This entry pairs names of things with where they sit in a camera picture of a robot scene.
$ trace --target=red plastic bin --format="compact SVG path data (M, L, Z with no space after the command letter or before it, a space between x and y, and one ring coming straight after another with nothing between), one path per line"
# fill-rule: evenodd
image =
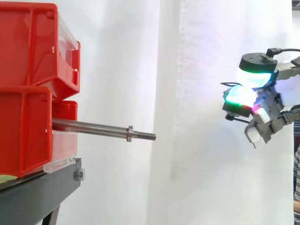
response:
M19 178L52 161L52 114L77 119L77 103L52 103L47 87L0 86L0 108L0 175Z
M80 90L80 43L49 3L0 2L0 85L46 86L54 101Z

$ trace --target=metal rod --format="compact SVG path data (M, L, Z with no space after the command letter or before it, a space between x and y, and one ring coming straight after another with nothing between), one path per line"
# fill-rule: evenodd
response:
M132 138L144 140L156 140L156 134L134 131L133 126L113 127L94 123L85 123L75 120L52 119L53 130L69 131L91 135L101 135L107 137L116 137L126 139L131 142Z

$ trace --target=white curtain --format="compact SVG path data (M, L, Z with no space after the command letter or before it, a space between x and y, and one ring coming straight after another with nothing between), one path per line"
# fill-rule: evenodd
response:
M86 180L59 225L293 224L292 126L255 150L220 85L243 54L292 47L290 1L52 2L82 44L78 119L158 135L79 135Z
M148 224L292 225L293 127L255 150L245 125L224 119L220 85L236 81L243 54L291 46L291 3L174 2L160 14Z

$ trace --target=threaded bolt end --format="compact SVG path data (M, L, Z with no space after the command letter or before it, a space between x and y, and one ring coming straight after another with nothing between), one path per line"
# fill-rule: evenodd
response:
M144 139L144 140L150 140L150 141L155 141L156 140L156 134L145 133L145 132L137 132L136 138L138 138L138 139Z

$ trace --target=glowing green light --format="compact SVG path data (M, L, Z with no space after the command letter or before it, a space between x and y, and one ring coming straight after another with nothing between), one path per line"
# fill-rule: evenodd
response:
M232 102L235 104L246 105L249 107L253 106L253 103L256 100L256 93L247 87L236 85L230 89L226 101Z
M260 88L271 78L271 73L250 73L238 68L237 78L241 85L249 88Z

